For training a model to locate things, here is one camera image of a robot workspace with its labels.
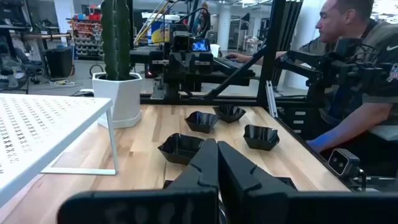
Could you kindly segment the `person's hand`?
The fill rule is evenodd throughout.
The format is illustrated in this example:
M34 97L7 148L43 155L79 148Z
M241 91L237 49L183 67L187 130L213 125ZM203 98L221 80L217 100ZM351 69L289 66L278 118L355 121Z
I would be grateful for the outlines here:
M251 56L249 55L243 55L243 54L239 54L239 53L229 53L226 56L227 59L231 60L231 61L235 61L235 62L239 62L239 63L245 63L248 60L251 59Z

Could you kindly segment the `blue yellow bin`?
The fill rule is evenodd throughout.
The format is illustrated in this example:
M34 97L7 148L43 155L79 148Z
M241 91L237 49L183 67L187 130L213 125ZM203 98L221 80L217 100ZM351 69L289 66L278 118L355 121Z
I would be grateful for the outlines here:
M149 42L159 44L161 42L169 42L170 24L162 21L155 21L150 28Z

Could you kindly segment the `black articulated rig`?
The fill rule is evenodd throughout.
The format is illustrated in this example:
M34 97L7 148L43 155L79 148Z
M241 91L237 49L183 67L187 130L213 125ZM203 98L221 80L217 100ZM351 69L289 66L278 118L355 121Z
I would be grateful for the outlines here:
M315 55L289 50L275 61L275 65L308 78L307 99L320 104L325 89L333 85L352 87L354 91L367 94L377 93L379 84L394 68L391 63L377 63L378 52L362 39L341 37L332 52Z

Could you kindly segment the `black wavy square plate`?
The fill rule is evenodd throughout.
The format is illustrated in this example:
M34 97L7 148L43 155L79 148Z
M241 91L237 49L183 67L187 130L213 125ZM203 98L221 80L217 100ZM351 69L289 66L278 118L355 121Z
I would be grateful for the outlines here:
M251 124L244 127L243 138L249 148L263 151L271 151L280 141L277 129Z
M204 141L202 138L174 133L158 147L158 150L168 162L187 165Z
M246 111L235 105L219 105L213 107L215 114L220 117L220 120L226 123L233 123L240 120Z
M210 134L219 119L220 116L216 114L194 111L185 118L185 122L192 131Z

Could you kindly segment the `blue lit screen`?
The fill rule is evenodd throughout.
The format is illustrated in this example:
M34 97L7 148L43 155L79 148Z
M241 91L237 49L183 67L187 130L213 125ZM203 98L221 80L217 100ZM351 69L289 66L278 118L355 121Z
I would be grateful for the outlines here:
M192 43L193 52L209 52L210 42L208 39L194 39Z

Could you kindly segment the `silver aluminium strut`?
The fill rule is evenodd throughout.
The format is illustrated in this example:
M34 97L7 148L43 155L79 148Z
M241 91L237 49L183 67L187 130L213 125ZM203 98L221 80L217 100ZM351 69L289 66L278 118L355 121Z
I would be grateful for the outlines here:
M266 93L267 93L267 102L268 102L269 112L273 118L277 118L278 113L277 113L277 107L276 107L276 103L275 103L274 90L272 87L272 82L270 80L266 81Z

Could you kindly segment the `green cactus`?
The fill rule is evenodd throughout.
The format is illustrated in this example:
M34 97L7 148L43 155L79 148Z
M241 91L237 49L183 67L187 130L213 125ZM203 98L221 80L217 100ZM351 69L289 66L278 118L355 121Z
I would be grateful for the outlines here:
M130 80L130 20L126 0L103 0L101 37L106 79Z

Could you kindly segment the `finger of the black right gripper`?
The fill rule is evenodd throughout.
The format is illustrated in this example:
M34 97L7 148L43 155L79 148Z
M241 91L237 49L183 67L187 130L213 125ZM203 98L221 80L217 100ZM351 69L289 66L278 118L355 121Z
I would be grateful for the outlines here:
M184 74L186 72L186 64L182 59L182 55L180 53L174 54L174 73L176 74Z
M187 73L194 74L196 72L197 66L196 62L197 57L194 53L186 54L186 66L187 66Z

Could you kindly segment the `white hexagonal plant pot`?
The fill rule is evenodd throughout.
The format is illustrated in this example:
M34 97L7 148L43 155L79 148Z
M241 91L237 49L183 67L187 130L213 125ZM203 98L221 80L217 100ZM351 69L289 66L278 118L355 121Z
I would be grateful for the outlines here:
M106 73L95 73L92 78L95 98L110 98L113 128L130 128L142 118L140 109L143 79L138 73L130 73L130 80L106 80Z

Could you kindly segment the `person's forearm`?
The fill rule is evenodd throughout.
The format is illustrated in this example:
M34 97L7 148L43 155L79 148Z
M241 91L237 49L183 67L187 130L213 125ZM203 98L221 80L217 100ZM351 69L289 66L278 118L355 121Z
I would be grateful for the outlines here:
M364 103L339 125L319 137L307 141L307 144L315 152L322 152L352 140L385 121L389 117L392 107L391 103Z

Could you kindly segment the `person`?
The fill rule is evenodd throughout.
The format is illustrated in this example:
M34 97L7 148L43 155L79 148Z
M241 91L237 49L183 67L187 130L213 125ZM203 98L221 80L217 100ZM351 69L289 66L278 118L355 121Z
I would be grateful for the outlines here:
M377 63L386 62L394 66L375 94L354 91L347 86L334 86L326 94L324 108L317 114L317 123L312 128L315 138L339 125L364 103L391 103L393 107L385 121L398 118L398 24L371 19L373 4L374 0L326 0L316 24L320 35L299 48L301 52L323 55L331 52L341 37L359 38L379 51ZM318 153L326 154L336 147L348 149L357 156L398 152L398 143L386 141L370 133L370 129L352 140Z

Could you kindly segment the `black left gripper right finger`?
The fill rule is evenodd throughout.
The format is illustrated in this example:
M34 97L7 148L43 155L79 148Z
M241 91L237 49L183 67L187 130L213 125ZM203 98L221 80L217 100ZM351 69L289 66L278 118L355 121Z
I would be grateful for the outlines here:
M257 166L225 141L218 142L222 158L234 184L243 192L288 192L289 186Z

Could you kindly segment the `parts bin rack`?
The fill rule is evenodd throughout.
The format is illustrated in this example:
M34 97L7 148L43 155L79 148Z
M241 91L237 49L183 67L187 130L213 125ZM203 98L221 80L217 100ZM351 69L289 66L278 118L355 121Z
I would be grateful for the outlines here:
M101 14L74 14L67 19L72 30L75 58L78 60L102 60Z

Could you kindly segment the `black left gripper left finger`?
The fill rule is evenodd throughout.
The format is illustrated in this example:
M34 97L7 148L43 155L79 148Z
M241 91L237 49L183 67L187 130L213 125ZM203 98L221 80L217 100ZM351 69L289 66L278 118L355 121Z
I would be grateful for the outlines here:
M167 189L212 187L218 190L218 145L215 139L207 139L190 160L185 170Z

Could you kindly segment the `black drawer cabinet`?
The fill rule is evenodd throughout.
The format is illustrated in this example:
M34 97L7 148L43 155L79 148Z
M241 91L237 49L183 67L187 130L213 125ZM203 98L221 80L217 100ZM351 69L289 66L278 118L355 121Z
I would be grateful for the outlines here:
M279 110L283 122L302 139L309 140L312 137L310 130L313 110L311 108L285 107Z

